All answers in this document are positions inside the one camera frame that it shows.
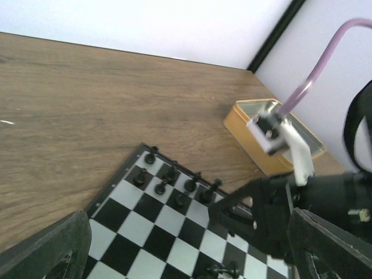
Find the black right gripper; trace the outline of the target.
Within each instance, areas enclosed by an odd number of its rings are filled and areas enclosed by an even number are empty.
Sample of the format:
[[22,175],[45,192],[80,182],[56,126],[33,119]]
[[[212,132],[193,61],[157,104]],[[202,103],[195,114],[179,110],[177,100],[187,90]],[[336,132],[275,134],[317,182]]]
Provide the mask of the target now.
[[[313,176],[304,186],[297,186],[291,173],[257,178],[211,205],[209,218],[226,228],[257,230],[255,246],[259,250],[276,259],[290,259],[287,230],[293,208],[308,210],[349,233],[354,232],[348,212],[356,202],[356,177],[353,173]],[[244,198],[252,198],[251,219],[223,213]]]

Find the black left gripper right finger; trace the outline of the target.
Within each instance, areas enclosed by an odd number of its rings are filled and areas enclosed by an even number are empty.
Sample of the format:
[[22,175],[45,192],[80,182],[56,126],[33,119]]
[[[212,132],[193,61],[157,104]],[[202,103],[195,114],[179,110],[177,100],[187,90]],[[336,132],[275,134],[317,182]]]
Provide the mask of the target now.
[[295,208],[288,239],[300,278],[371,278],[371,244]]

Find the black chess rook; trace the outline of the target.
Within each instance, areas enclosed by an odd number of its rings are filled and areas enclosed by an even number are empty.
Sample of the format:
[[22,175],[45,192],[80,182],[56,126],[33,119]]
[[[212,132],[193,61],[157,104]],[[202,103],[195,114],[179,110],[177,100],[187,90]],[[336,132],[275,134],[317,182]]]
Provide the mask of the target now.
[[166,192],[167,180],[164,179],[155,186],[154,192],[157,195],[163,195]]

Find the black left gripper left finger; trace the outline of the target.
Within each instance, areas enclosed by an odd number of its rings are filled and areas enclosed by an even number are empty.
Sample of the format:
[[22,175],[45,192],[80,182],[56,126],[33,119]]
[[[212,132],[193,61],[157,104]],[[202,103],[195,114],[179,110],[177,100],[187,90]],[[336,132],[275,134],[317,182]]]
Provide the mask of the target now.
[[85,211],[68,214],[1,253],[1,278],[82,278],[92,231]]

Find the black chess pawn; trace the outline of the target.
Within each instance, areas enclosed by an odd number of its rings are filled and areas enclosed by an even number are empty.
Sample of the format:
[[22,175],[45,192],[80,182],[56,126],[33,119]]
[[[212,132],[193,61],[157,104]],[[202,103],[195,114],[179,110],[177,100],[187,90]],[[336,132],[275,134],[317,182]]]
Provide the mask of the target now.
[[133,178],[133,183],[135,186],[137,187],[141,187],[144,185],[145,181],[146,181],[146,173],[147,173],[147,169],[146,168],[142,168],[138,174]]

